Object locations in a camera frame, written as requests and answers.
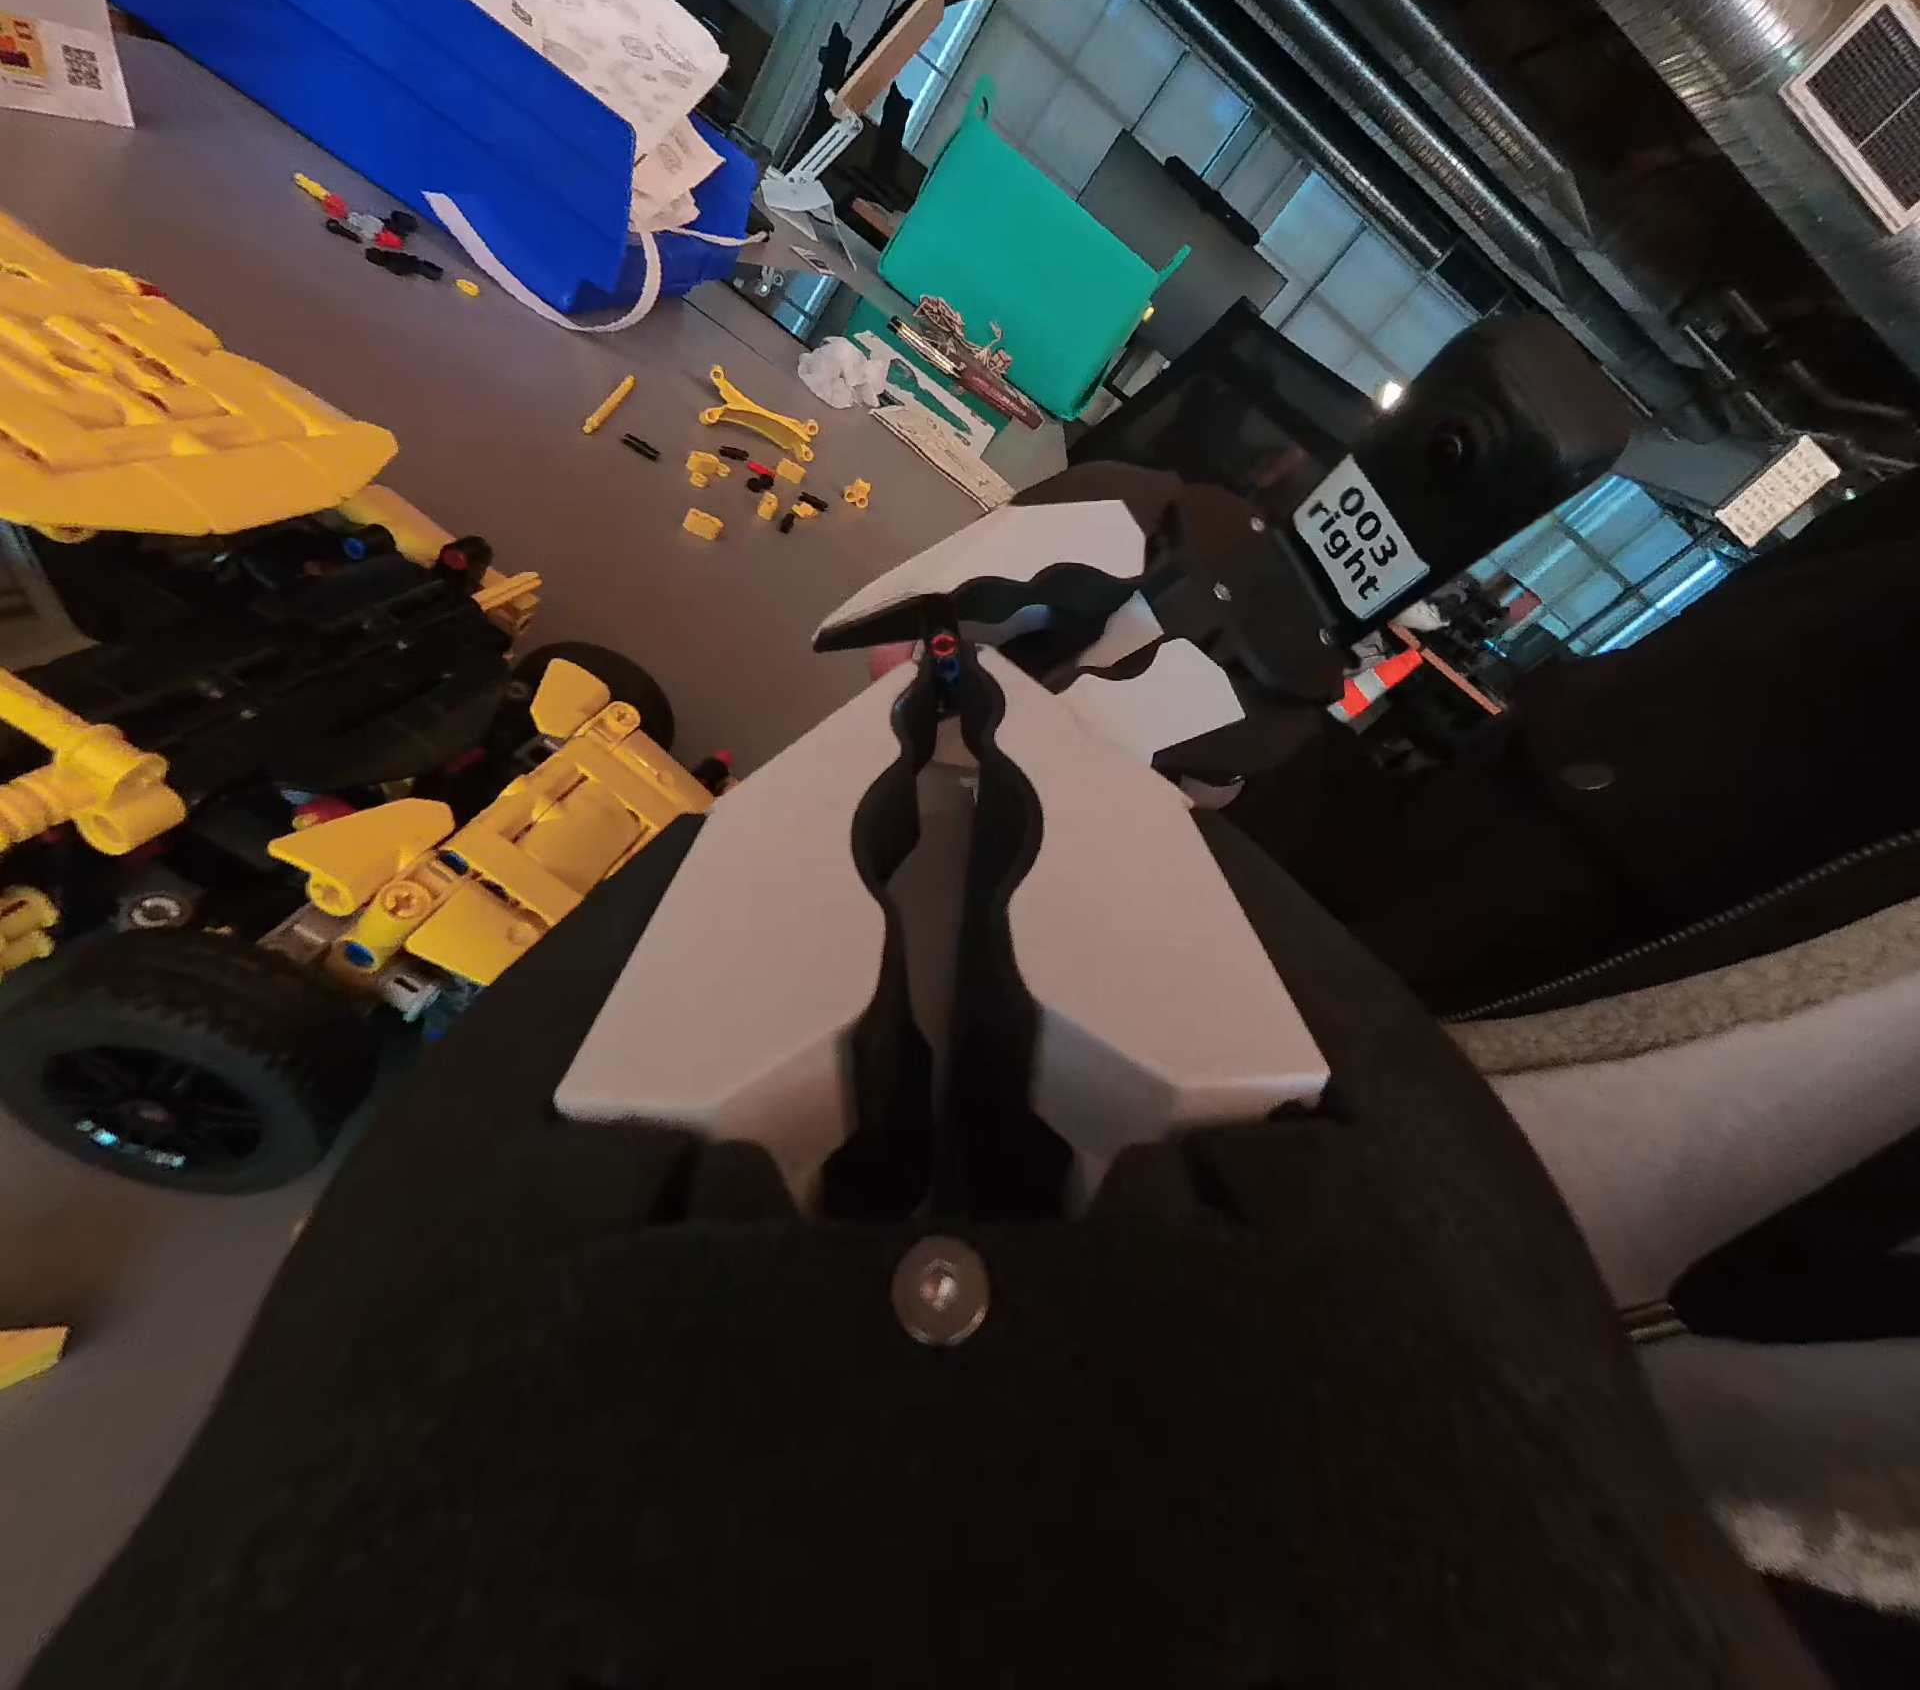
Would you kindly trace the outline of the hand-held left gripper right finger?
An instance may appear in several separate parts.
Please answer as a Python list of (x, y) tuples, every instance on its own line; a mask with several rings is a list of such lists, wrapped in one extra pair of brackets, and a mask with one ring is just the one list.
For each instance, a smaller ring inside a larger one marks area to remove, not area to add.
[(960, 1203), (1058, 1215), (1127, 1151), (1320, 1100), (1327, 1054), (1195, 806), (1042, 802), (972, 650), (960, 933)]

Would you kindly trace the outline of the yellow toy brick car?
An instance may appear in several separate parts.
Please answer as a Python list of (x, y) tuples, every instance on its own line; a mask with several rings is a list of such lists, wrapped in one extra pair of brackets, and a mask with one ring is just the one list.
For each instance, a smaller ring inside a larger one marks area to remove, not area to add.
[(395, 436), (5, 217), (5, 1112), (158, 1190), (314, 1172), (435, 1038), (732, 785), (659, 682), (521, 650)]

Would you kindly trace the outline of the wooden desk lamp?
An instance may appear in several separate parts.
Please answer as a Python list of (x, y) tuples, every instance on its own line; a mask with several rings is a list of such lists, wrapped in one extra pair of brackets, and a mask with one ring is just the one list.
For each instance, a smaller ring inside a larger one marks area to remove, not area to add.
[(871, 107), (901, 78), (956, 5), (975, 0), (907, 0), (852, 62), (842, 80), (826, 90), (829, 129), (790, 169), (770, 169), (754, 193), (758, 206), (787, 221), (829, 217), (832, 199), (825, 185), (835, 167), (868, 129)]

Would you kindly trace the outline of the orange striped cone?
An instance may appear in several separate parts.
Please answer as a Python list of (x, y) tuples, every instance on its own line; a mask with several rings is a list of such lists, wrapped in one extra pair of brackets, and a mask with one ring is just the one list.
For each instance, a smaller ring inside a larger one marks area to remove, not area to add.
[(1328, 706), (1328, 714), (1343, 725), (1359, 725), (1393, 691), (1421, 672), (1424, 663), (1427, 654), (1418, 643), (1381, 657), (1348, 677), (1343, 694)]

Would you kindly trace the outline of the black mesh chair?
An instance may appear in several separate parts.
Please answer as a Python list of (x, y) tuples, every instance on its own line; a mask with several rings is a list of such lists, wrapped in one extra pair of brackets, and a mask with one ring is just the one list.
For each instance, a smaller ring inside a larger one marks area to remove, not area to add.
[(1374, 398), (1238, 300), (1070, 457), (1261, 501), (1339, 464), (1381, 418)]

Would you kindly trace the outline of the small wooden model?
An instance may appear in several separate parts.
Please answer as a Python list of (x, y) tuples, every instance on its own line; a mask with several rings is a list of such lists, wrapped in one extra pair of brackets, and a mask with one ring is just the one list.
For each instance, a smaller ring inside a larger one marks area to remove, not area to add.
[(1014, 423), (1039, 429), (1045, 412), (1014, 383), (1013, 355), (1004, 347), (1000, 325), (992, 323), (988, 328), (987, 343), (972, 341), (965, 317), (946, 298), (935, 294), (924, 294), (912, 313), (895, 315), (888, 320), (888, 330), (909, 350), (926, 359), (963, 393)]

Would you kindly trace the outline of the crumpled white paper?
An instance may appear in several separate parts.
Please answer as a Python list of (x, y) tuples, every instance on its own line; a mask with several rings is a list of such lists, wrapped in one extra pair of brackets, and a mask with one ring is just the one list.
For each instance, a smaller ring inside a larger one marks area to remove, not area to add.
[(909, 390), (895, 383), (898, 361), (901, 352), (886, 339), (830, 336), (801, 355), (797, 375), (832, 411), (874, 412), (909, 402)]

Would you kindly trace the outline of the scatter of small yellow bricks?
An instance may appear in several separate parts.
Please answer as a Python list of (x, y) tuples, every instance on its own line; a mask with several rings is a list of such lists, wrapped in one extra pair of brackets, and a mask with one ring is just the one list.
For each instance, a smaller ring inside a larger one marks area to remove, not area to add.
[(857, 479), (829, 498), (815, 484), (811, 464), (798, 455), (760, 457), (741, 447), (688, 450), (684, 476), (688, 489), (703, 495), (732, 484), (750, 501), (754, 522), (777, 535), (797, 535), (816, 526), (840, 509), (866, 510), (873, 495), (873, 487)]

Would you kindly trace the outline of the teal plastic bin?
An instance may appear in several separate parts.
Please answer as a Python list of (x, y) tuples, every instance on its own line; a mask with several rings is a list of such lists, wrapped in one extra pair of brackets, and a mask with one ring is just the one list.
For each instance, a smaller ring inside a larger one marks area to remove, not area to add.
[(995, 104), (985, 76), (877, 272), (909, 302), (944, 300), (969, 332), (998, 330), (1013, 384), (1076, 423), (1191, 248), (1147, 263), (998, 135)]

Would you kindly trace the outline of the large dark screen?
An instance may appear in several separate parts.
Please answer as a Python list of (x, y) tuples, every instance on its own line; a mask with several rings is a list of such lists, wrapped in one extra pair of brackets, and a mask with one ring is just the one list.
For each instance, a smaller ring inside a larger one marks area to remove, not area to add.
[(1120, 132), (1078, 199), (1160, 280), (1143, 336), (1160, 356), (1180, 359), (1237, 302), (1271, 309), (1283, 272), (1261, 252), (1261, 235), (1182, 160), (1157, 159)]

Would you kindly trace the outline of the black fleece-lined jacket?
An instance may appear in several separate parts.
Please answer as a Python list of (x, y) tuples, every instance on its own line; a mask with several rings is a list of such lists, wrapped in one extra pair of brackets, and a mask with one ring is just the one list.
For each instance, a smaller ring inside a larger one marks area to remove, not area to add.
[(1526, 677), (1458, 757), (1328, 728), (1199, 817), (1489, 1075), (1606, 1063), (1916, 968), (1916, 470), (1634, 647)]

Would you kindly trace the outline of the white paper sign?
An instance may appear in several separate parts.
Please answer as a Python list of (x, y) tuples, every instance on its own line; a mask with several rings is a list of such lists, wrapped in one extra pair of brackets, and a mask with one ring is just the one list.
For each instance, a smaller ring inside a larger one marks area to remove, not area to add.
[(1741, 549), (1754, 551), (1843, 476), (1843, 467), (1812, 436), (1800, 435), (1771, 455), (1712, 519)]

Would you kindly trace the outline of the grey ceiling pipe bundle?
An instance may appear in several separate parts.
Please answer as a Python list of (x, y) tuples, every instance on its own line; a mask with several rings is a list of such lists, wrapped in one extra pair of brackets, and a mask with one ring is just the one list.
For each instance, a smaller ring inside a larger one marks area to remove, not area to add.
[(1566, 150), (1427, 0), (1233, 2), (1652, 414), (1695, 400), (1668, 307), (1605, 247)]

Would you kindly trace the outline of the cluster of small mixed bricks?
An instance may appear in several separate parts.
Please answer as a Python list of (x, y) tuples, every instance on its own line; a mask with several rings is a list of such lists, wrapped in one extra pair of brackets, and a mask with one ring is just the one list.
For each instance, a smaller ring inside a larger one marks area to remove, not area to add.
[(349, 242), (373, 268), (409, 282), (451, 287), (452, 292), (471, 300), (482, 297), (474, 277), (449, 274), (445, 263), (420, 251), (418, 238), (426, 232), (420, 215), (409, 209), (393, 209), (384, 215), (357, 209), (346, 195), (303, 171), (295, 171), (291, 182), (320, 215), (325, 232)]

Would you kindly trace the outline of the yellow curved frame piece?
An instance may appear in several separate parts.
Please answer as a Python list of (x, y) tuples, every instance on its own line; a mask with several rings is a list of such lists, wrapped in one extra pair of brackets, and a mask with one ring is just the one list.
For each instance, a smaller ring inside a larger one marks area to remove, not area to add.
[(732, 426), (750, 430), (790, 457), (798, 467), (815, 462), (815, 438), (820, 423), (811, 416), (790, 416), (762, 406), (744, 388), (734, 384), (723, 364), (708, 370), (715, 402), (705, 406), (699, 420), (705, 429)]

